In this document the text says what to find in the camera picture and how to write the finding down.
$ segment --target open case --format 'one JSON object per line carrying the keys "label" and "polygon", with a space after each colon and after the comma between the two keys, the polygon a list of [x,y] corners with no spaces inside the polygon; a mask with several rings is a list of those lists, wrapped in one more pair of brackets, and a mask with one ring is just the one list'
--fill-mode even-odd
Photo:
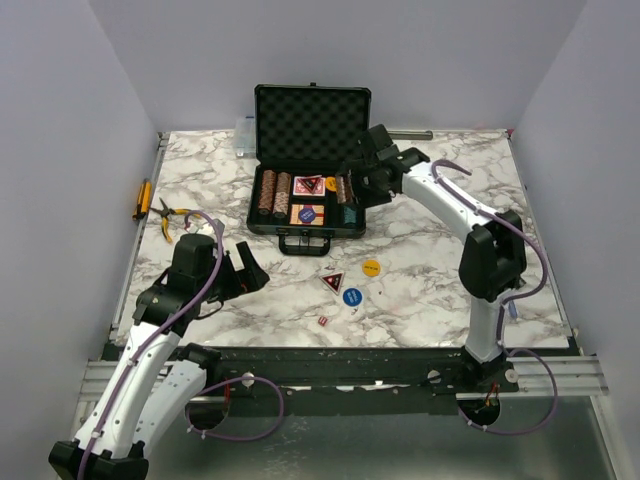
{"label": "open case", "polygon": [[[369,127],[371,92],[258,85],[255,102],[260,165],[249,230],[278,235],[286,255],[326,255],[331,238],[364,235],[364,210],[339,205],[331,177],[343,160],[361,156],[358,138]],[[287,241],[292,237],[298,240],[294,244]],[[322,244],[312,245],[311,238],[323,239]]]}

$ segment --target gray wall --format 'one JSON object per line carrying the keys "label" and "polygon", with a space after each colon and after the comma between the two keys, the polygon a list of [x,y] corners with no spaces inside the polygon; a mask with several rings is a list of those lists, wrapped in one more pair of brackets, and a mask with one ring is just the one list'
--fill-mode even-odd
{"label": "gray wall", "polygon": [[84,0],[0,7],[0,479],[51,479],[157,137]]}
{"label": "gray wall", "polygon": [[640,3],[590,0],[515,134],[569,320],[640,473]]}
{"label": "gray wall", "polygon": [[159,129],[232,127],[256,83],[367,86],[391,127],[513,127],[584,0],[90,0]]}

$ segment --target yellow disc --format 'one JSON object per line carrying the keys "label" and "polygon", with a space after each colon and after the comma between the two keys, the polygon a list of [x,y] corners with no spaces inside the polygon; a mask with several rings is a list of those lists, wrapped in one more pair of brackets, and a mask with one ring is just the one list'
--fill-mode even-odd
{"label": "yellow disc", "polygon": [[362,271],[368,277],[376,277],[380,275],[380,264],[375,260],[367,260],[362,264]]}
{"label": "yellow disc", "polygon": [[331,190],[332,192],[335,192],[338,187],[336,186],[336,179],[335,177],[327,177],[327,190]]}

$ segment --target wire cutter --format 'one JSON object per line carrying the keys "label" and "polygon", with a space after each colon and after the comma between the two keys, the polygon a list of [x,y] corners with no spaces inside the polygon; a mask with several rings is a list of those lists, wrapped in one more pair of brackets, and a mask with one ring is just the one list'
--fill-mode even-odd
{"label": "wire cutter", "polygon": [[151,210],[162,217],[162,235],[164,235],[167,242],[173,243],[173,239],[171,238],[171,235],[169,235],[169,217],[171,215],[186,215],[191,210],[188,208],[169,208],[162,198],[160,199],[160,203],[162,204],[162,210],[153,207],[151,207]]}

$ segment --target white marble surface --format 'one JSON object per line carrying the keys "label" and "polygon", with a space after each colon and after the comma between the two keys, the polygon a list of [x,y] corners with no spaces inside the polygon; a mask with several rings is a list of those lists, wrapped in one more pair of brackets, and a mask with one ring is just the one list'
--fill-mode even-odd
{"label": "white marble surface", "polygon": [[[448,158],[473,172],[449,178],[497,209],[512,208],[533,230],[508,141],[502,132],[436,132],[433,141],[398,141],[400,149],[415,145],[432,160]],[[225,248],[236,265],[235,243],[247,240],[271,276],[267,286],[228,302],[217,315],[194,322],[182,343],[214,346],[295,347],[449,347],[464,343],[469,322],[469,296],[457,276],[462,244],[427,209],[398,197],[367,211],[367,233],[360,240],[334,240],[324,258],[286,257],[277,238],[248,231],[245,219],[257,161],[235,158],[231,132],[178,132],[171,135],[153,206],[162,197],[170,207],[201,209],[226,225]],[[174,217],[177,239],[182,220]],[[132,324],[138,294],[170,264],[173,246],[151,213],[126,306],[118,330],[122,344]],[[382,265],[376,278],[362,273],[362,263],[375,258]],[[524,279],[535,285],[540,265],[527,250]],[[321,273],[345,271],[344,288],[364,294],[359,308],[323,288]],[[550,286],[519,301],[519,318],[506,328],[508,346],[565,347],[563,326]],[[325,327],[317,319],[329,318]]]}

